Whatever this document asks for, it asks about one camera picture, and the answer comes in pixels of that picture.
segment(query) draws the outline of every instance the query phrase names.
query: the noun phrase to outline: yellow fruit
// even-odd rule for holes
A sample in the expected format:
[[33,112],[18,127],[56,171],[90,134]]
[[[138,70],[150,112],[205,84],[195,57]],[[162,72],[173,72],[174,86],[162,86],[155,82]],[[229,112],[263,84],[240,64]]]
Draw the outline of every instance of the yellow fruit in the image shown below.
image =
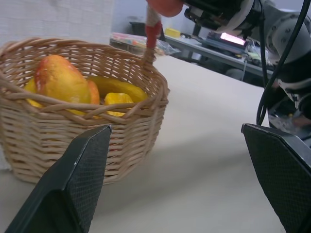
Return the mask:
[[91,80],[88,80],[87,83],[91,93],[91,103],[100,104],[100,96],[97,85]]
[[102,97],[105,97],[110,92],[125,93],[131,97],[134,103],[148,98],[147,94],[143,92],[142,89],[130,83],[101,76],[91,76],[88,80],[93,81],[97,85]]
[[86,79],[67,59],[59,55],[44,57],[35,73],[38,94],[70,103],[91,103]]
[[[28,83],[24,86],[24,89],[26,91],[29,91],[31,93],[36,93],[35,91],[35,79],[34,78],[31,78]],[[37,107],[37,108],[41,108],[42,105],[39,104],[38,102],[34,101],[34,100],[31,100],[31,99],[27,99],[28,103],[30,103],[33,107]]]
[[[95,90],[94,90],[94,86],[90,86],[90,88],[93,90],[93,92],[95,93]],[[31,92],[31,93],[36,93],[36,91],[35,91],[35,79],[34,78],[31,78],[29,81],[28,81],[28,83],[24,86],[24,89],[26,90],[26,91],[29,91],[29,92]],[[38,103],[38,102],[36,102],[36,101],[34,101],[34,100],[31,100],[31,99],[27,99],[27,101],[28,101],[28,103],[30,103],[33,107],[37,107],[37,108],[42,108],[43,106],[40,104],[40,103]],[[68,110],[68,111],[70,111],[70,112],[72,112],[72,113],[74,113],[74,114],[77,114],[77,115],[84,115],[85,113],[84,112],[81,112],[81,111],[78,111],[78,110],[73,110],[73,109],[70,109],[70,110]]]
[[[105,105],[115,103],[133,103],[133,101],[131,97],[125,93],[108,93],[105,98]],[[111,111],[108,111],[107,113],[116,117],[121,117],[125,114]]]

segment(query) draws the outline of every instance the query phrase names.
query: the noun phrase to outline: red object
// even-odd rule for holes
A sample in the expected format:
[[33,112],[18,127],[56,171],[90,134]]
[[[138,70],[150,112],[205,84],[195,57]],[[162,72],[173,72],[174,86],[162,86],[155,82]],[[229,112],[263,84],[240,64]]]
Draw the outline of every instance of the red object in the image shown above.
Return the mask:
[[165,17],[174,17],[178,15],[183,8],[182,0],[147,0],[159,14]]
[[154,27],[146,25],[145,31],[147,35],[147,48],[153,49],[156,47],[156,40],[158,36],[161,34],[161,30],[162,30],[161,21],[156,23]]

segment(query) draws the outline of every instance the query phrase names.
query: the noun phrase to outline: desk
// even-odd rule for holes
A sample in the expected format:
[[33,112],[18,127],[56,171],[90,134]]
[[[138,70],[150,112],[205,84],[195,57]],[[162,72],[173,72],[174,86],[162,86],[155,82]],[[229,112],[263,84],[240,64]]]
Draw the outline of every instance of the desk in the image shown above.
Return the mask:
[[[263,89],[169,56],[155,67],[171,89],[159,137],[140,167],[103,187],[89,232],[284,233],[241,134]],[[33,185],[2,172],[0,187],[3,232]]]
[[[165,36],[166,41],[174,45],[180,49],[189,50],[191,52],[198,53],[204,57],[208,57],[210,59],[231,65],[233,67],[236,67],[238,69],[244,70],[245,63],[242,59],[234,58],[228,55],[224,55],[220,52],[216,52],[207,48],[204,48],[201,46],[201,43],[198,42],[195,39],[187,39],[187,38],[174,38],[171,36],[166,35]],[[252,64],[246,64],[246,71],[262,76],[262,69],[261,67],[252,65]],[[273,72],[268,70],[268,77],[270,78],[272,76]]]

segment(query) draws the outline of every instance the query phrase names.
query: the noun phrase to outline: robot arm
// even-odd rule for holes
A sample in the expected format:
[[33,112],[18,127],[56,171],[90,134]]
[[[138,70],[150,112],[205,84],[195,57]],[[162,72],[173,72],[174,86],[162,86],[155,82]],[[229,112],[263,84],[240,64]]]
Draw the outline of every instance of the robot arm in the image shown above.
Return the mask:
[[[275,65],[280,60],[292,35],[300,12],[280,10],[271,0],[147,0],[165,16],[181,11],[181,4],[189,8],[185,17],[217,33],[230,33],[260,42],[259,23],[263,20],[265,46],[269,60]],[[286,58],[279,85],[296,108],[311,119],[311,20],[304,24]]]

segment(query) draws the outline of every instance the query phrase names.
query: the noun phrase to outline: wicker basket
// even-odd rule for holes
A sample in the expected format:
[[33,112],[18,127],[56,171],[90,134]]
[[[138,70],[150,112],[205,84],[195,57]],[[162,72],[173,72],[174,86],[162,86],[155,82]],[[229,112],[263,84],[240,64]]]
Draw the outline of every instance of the wicker basket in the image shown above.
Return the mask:
[[[149,96],[135,104],[72,104],[23,89],[42,57],[59,54],[82,74],[106,76],[132,83]],[[0,49],[0,141],[14,174],[36,183],[59,159],[70,141],[85,130],[111,125],[104,183],[115,182],[133,170],[153,147],[163,120],[167,82],[151,65],[153,52],[141,59],[102,44],[79,40],[31,38]],[[43,108],[35,108],[33,99]],[[85,112],[75,115],[68,109]],[[125,113],[111,116],[107,111]]]

